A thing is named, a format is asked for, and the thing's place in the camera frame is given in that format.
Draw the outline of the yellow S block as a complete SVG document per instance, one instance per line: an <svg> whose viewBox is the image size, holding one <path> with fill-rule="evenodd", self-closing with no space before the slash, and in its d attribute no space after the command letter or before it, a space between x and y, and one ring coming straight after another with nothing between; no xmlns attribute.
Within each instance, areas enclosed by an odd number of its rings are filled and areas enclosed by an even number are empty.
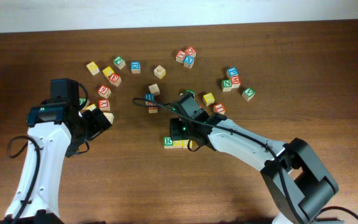
<svg viewBox="0 0 358 224"><path fill-rule="evenodd" d="M186 139L186 140L182 140L182 146L183 148L192 148L193 147L193 141L192 140L189 140L189 139Z"/></svg>
<svg viewBox="0 0 358 224"><path fill-rule="evenodd" d="M173 147L174 148L182 148L183 147L183 141L182 140L173 141Z"/></svg>

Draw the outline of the green R block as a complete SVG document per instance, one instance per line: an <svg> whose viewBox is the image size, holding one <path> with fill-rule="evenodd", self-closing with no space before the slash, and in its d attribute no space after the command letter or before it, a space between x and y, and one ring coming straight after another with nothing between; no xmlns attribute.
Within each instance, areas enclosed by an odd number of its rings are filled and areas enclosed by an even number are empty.
<svg viewBox="0 0 358 224"><path fill-rule="evenodd" d="M173 141L171 137L164 137L163 138L163 147L165 149L172 149L173 148Z"/></svg>

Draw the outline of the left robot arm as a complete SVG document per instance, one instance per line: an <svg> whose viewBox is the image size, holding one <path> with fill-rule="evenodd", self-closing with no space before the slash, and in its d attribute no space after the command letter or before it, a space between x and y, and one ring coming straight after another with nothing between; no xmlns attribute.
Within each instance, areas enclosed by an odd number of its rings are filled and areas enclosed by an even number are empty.
<svg viewBox="0 0 358 224"><path fill-rule="evenodd" d="M66 157L108 130L112 123L99 109L80 110L83 84L69 78L50 84L50 98L30 109L22 150L26 157L14 199L2 223L61 223L58 191Z"/></svg>

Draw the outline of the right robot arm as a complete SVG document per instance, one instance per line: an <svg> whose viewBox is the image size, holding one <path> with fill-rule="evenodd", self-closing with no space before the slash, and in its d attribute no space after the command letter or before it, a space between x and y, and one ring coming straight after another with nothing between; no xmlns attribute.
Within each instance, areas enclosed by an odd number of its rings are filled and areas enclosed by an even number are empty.
<svg viewBox="0 0 358 224"><path fill-rule="evenodd" d="M267 139L219 113L208 114L191 93L171 103L172 139L188 138L199 146L236 157L259 171L280 213L278 220L311 223L338 193L333 176L311 146Z"/></svg>

